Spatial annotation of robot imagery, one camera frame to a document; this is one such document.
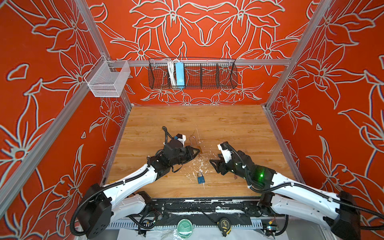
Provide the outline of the brass padlock long shackle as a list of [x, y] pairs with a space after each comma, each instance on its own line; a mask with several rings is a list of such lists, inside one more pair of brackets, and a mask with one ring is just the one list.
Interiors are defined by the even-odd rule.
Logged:
[[200, 144], [199, 144], [199, 141], [197, 140], [197, 138], [194, 136], [194, 135], [191, 135], [189, 137], [189, 141], [190, 141], [190, 145], [195, 148], [195, 149], [199, 149], [200, 150], [200, 153], [203, 152]]

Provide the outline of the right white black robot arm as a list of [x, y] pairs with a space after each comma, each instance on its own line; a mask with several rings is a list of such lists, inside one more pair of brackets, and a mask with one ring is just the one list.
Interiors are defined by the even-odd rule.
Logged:
[[379, 219], [384, 215], [356, 205], [355, 198], [341, 191], [322, 191], [294, 181], [277, 171], [256, 165], [250, 156], [228, 142], [218, 145], [217, 160], [210, 160], [218, 174], [232, 173], [246, 180], [247, 187], [261, 195], [262, 214], [293, 216], [316, 223], [342, 240], [359, 240], [362, 231], [382, 231], [383, 225], [361, 225], [361, 213]]

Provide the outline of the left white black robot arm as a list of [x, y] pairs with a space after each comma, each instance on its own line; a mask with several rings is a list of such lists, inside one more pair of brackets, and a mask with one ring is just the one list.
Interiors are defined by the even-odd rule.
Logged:
[[151, 203], [146, 193], [137, 193], [169, 172], [176, 173], [175, 166], [182, 168], [194, 160], [200, 149], [186, 145], [186, 136], [172, 136], [166, 127], [164, 146], [137, 171], [112, 184], [93, 184], [75, 209], [70, 220], [71, 234], [92, 239], [101, 234], [110, 222], [140, 214]]

